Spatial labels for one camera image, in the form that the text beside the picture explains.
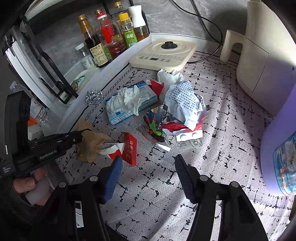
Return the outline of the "person's left hand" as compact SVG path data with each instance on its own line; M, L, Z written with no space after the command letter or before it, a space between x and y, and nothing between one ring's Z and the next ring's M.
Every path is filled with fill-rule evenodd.
M43 168L38 168L31 177L15 179L13 188L16 193L24 194L30 205L44 206L51 195L47 171Z

